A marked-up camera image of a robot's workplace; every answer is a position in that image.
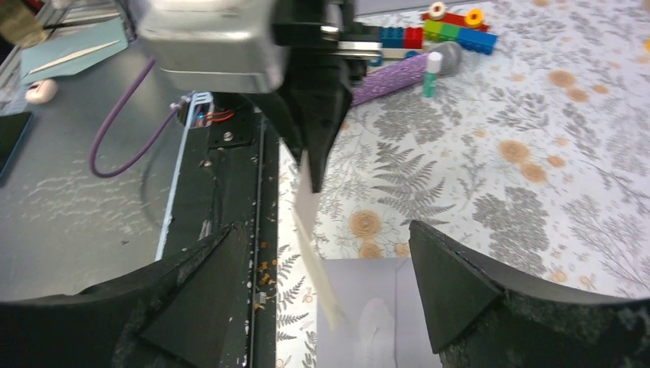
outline computer mouse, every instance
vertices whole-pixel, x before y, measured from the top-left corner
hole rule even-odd
[[[57,89],[57,82],[54,79],[34,82],[25,92],[25,100],[34,105],[45,104],[54,98]]]

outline glass jar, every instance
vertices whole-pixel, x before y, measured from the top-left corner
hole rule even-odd
[[[21,48],[30,48],[48,39],[43,26],[21,0],[0,0],[0,35]]]

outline green glue stick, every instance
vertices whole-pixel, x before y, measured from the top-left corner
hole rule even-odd
[[[422,85],[422,96],[433,97],[435,94],[435,83],[440,72],[442,64],[442,55],[438,52],[432,52],[427,57],[427,69],[425,73],[424,84]]]

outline white cap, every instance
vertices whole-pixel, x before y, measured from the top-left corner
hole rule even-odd
[[[442,54],[439,52],[432,52],[427,57],[427,73],[437,74],[440,72],[442,65]]]

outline tablecloth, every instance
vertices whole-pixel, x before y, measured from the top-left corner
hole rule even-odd
[[[650,296],[650,15],[641,0],[500,0],[494,54],[466,51],[433,99],[415,86],[352,109],[330,157],[322,258],[408,257],[410,220],[539,278]],[[419,12],[363,19],[419,26]],[[281,153],[276,366],[316,366],[298,253],[297,170]]]

